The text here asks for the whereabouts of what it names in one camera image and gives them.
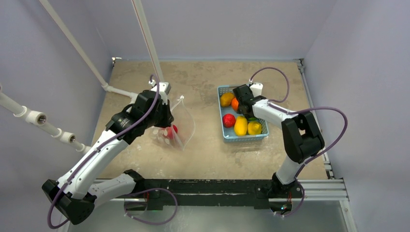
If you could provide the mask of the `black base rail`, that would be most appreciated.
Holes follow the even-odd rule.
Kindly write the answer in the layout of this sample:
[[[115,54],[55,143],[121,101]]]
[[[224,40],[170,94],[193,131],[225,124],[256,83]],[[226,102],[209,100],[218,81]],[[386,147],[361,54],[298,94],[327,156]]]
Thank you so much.
[[[171,205],[247,206],[286,214],[292,202],[304,196],[296,181],[284,189],[273,189],[270,179],[145,179],[132,169],[124,173],[136,182],[132,197],[145,198],[148,210]]]

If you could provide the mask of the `wrinkled red strawberry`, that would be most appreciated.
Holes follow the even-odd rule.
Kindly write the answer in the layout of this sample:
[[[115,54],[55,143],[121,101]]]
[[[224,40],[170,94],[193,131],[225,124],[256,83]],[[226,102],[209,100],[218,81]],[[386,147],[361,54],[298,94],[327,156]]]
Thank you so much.
[[[222,117],[222,124],[225,128],[232,128],[236,123],[236,117],[232,114],[225,114]]]

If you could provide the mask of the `orange yellow round fruit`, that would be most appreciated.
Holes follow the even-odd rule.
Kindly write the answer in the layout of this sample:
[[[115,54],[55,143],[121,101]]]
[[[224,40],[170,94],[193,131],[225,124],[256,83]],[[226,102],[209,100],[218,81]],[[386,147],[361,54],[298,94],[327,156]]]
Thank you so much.
[[[228,107],[231,105],[232,100],[235,98],[234,94],[232,92],[226,92],[223,93],[220,96],[220,106],[221,107]]]

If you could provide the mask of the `white vertical pole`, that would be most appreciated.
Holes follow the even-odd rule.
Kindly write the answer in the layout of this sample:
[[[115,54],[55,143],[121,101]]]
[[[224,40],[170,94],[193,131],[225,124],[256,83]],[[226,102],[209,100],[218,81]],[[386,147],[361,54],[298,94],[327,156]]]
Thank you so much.
[[[138,24],[141,29],[141,33],[143,35],[149,57],[151,59],[154,71],[156,76],[159,78],[160,81],[165,82],[162,70],[161,70],[161,65],[160,61],[156,52],[156,48],[154,45],[154,41],[150,32],[150,28],[147,22],[146,14],[143,9],[142,2],[140,0],[132,0],[132,5],[135,11],[135,15],[138,21]]]

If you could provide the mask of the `clear dotted zip bag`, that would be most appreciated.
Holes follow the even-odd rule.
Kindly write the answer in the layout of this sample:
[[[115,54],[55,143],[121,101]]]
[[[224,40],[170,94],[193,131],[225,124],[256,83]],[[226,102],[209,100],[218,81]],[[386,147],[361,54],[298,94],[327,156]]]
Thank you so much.
[[[196,125],[193,116],[184,103],[181,95],[171,103],[171,113],[174,117],[171,126],[167,128],[151,127],[149,137],[162,147],[183,151],[195,133]]]

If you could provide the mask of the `smooth red apple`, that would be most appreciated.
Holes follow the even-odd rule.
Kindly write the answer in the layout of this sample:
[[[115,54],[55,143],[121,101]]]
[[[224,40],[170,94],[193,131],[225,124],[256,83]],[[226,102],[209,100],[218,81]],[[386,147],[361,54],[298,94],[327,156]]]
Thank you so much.
[[[164,129],[164,137],[170,140],[173,140],[175,135],[177,135],[178,129],[176,125],[172,125]]]

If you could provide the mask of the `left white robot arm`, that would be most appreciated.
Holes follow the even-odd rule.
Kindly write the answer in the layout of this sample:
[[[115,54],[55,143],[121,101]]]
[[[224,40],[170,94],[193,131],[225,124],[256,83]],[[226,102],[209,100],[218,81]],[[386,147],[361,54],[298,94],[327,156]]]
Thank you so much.
[[[51,206],[47,214],[49,228],[57,229],[51,222],[54,208],[67,222],[77,225],[87,219],[101,204],[119,196],[140,197],[151,190],[145,179],[136,171],[127,170],[120,176],[95,184],[95,179],[122,150],[127,148],[145,130],[155,126],[167,128],[174,118],[164,90],[144,90],[136,102],[126,105],[114,114],[106,129],[81,160],[57,181],[47,180],[42,189]]]

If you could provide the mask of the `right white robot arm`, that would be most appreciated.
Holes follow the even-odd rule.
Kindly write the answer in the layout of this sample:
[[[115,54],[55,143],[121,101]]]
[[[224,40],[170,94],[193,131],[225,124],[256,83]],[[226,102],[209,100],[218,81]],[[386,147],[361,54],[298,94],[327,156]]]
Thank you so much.
[[[324,139],[310,110],[298,113],[271,103],[266,97],[254,96],[251,88],[241,85],[233,89],[239,102],[238,113],[246,118],[255,117],[269,122],[282,131],[287,157],[273,174],[271,190],[284,196],[296,181],[297,173],[305,160],[312,158],[324,148]]]

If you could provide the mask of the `aluminium frame rail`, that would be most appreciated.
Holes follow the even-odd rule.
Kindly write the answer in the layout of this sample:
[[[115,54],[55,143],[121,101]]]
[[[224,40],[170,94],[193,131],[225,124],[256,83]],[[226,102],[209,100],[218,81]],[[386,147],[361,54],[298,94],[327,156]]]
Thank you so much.
[[[297,59],[297,66],[301,73],[302,81],[305,87],[307,99],[310,107],[313,111],[318,110],[330,110],[339,113],[343,119],[343,127],[341,133],[332,141],[329,145],[326,145],[321,153],[321,158],[324,163],[326,174],[328,175],[327,180],[312,180],[307,181],[308,184],[312,184],[312,187],[308,188],[307,195],[304,197],[305,202],[334,202],[337,209],[337,215],[328,220],[328,222],[333,222],[335,220],[341,221],[340,226],[343,232],[356,232],[357,227],[354,222],[353,216],[351,214],[349,196],[347,193],[346,185],[343,179],[336,179],[333,173],[331,162],[329,160],[327,152],[336,145],[336,143],[342,138],[347,129],[347,118],[346,115],[340,110],[330,107],[330,106],[314,106],[312,101],[310,91],[308,88],[307,80],[305,77],[306,65],[304,64],[304,59]]]

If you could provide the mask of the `yellow lemon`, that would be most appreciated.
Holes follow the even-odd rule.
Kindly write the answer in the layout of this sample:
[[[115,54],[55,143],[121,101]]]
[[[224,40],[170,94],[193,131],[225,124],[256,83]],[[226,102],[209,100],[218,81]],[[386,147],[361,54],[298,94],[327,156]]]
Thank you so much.
[[[251,121],[248,123],[248,134],[259,135],[262,133],[262,125],[257,121]]]

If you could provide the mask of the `white pvc pipe frame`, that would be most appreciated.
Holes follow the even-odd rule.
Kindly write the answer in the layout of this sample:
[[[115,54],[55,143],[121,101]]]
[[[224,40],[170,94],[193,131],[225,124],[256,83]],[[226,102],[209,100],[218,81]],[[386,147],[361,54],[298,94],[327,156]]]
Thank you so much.
[[[69,145],[82,155],[85,155],[91,149],[90,146],[79,142],[74,133],[64,131],[49,123],[48,116],[44,112],[31,110],[4,94],[2,85],[0,85],[0,105],[10,111],[14,117],[45,131],[55,140]]]

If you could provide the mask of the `yellow mango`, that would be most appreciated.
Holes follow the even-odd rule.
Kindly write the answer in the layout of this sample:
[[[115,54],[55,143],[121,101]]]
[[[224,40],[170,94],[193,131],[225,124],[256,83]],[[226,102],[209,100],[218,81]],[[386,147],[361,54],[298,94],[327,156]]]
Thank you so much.
[[[236,136],[245,136],[248,131],[248,121],[244,116],[238,116],[234,125]]]

